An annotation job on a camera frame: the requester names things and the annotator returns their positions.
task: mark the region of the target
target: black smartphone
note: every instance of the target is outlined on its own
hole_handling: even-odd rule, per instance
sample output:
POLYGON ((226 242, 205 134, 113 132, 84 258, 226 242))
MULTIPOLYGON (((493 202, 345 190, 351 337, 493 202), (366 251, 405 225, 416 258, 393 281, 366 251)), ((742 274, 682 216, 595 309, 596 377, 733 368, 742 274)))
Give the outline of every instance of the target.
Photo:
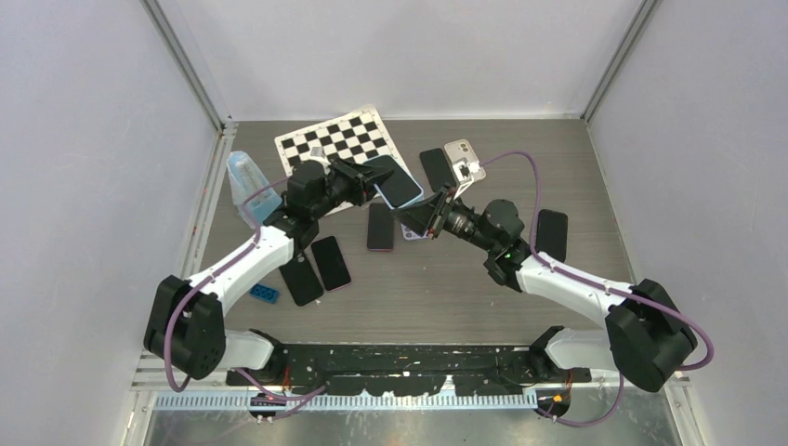
POLYGON ((312 269, 312 264, 303 253, 279 267, 279 272, 295 304, 299 307, 322 296, 322 285, 318 281, 315 270, 312 269))
POLYGON ((385 167, 394 171, 390 177, 376 186, 388 207, 392 209, 402 207, 415 202, 424 195, 421 186, 390 155, 374 157, 364 164, 385 167))
POLYGON ((452 168, 449 166, 449 161, 446 160, 446 153, 443 149, 437 148, 422 151, 419 153, 419 159, 424 167, 424 173, 427 174, 429 187, 432 188, 433 192, 437 192, 446 184, 450 188, 457 186, 457 180, 454 179, 452 168))
POLYGON ((350 285, 350 273, 342 252, 339 251, 339 244, 336 237, 326 237, 312 243, 312 254, 315 256, 315 264, 321 274, 322 284, 325 291, 331 293, 340 288, 350 285))
POLYGON ((547 253, 559 262, 566 261, 569 217, 561 212, 542 209, 536 220, 536 252, 547 253))
POLYGON ((394 217, 383 203, 370 204, 367 226, 367 249, 370 251, 391 251, 394 249, 394 217))

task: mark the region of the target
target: white panel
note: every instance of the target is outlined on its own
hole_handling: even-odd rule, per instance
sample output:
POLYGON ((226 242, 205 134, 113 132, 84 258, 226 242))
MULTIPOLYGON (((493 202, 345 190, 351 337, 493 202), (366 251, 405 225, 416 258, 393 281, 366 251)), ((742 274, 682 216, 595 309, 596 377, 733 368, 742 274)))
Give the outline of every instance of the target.
POLYGON ((690 374, 714 444, 788 434, 786 18, 784 0, 663 2, 591 126, 636 269, 716 341, 690 374))
POLYGON ((384 117, 577 115, 639 4, 169 2, 214 96, 245 121, 328 118, 367 103, 384 117))
POLYGON ((215 134, 138 0, 0 3, 0 444, 117 444, 215 134))

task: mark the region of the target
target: chessboard pattern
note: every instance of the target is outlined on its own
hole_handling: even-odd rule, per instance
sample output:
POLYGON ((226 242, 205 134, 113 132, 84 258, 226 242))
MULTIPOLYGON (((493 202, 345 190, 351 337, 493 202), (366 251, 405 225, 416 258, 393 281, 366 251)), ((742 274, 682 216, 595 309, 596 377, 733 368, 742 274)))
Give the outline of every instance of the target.
MULTIPOLYGON (((364 164, 375 156, 390 155, 411 174, 373 106, 281 135, 274 143, 288 177, 309 158, 315 147, 322 147, 329 161, 340 158, 356 164, 364 164)), ((331 214, 348 207, 350 204, 341 204, 331 214)))

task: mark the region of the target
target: table surface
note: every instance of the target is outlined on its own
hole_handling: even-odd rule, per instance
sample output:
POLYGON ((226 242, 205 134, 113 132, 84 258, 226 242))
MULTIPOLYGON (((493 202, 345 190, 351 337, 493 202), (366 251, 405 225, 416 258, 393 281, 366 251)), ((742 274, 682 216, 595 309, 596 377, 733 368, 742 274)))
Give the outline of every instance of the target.
MULTIPOLYGON (((273 139, 312 122, 242 123, 233 143, 269 180, 284 176, 273 139)), ((569 216, 567 263, 599 276, 629 281, 624 249, 584 122, 578 120, 387 121, 386 126, 415 179, 429 192, 420 151, 465 138, 479 158, 530 152, 543 181, 543 207, 569 216)), ((512 201, 530 222, 535 188, 524 158, 505 158, 463 195, 483 209, 493 199, 512 201)), ((285 342, 530 344, 551 325, 574 329, 594 324, 537 295, 496 285, 482 266, 486 253, 451 234, 406 242, 397 228, 390 253, 366 249, 366 209, 352 208, 320 221, 318 239, 334 235, 353 283, 325 293, 320 304, 298 307, 278 271, 260 283, 280 291, 275 305, 243 297, 227 328, 257 328, 285 342)), ((206 268, 246 241, 225 177, 204 252, 206 268)), ((307 250, 310 260, 311 252, 307 250)))

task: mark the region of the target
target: purple smartphone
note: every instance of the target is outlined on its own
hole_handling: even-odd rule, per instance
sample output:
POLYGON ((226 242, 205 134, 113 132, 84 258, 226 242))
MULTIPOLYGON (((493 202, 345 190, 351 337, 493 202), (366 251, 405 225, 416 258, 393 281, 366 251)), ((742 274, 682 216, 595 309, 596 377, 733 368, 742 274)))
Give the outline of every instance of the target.
POLYGON ((350 273, 345 259, 339 251, 336 237, 326 237, 312 243, 312 254, 321 274, 322 286, 325 291, 332 292, 350 285, 350 273))

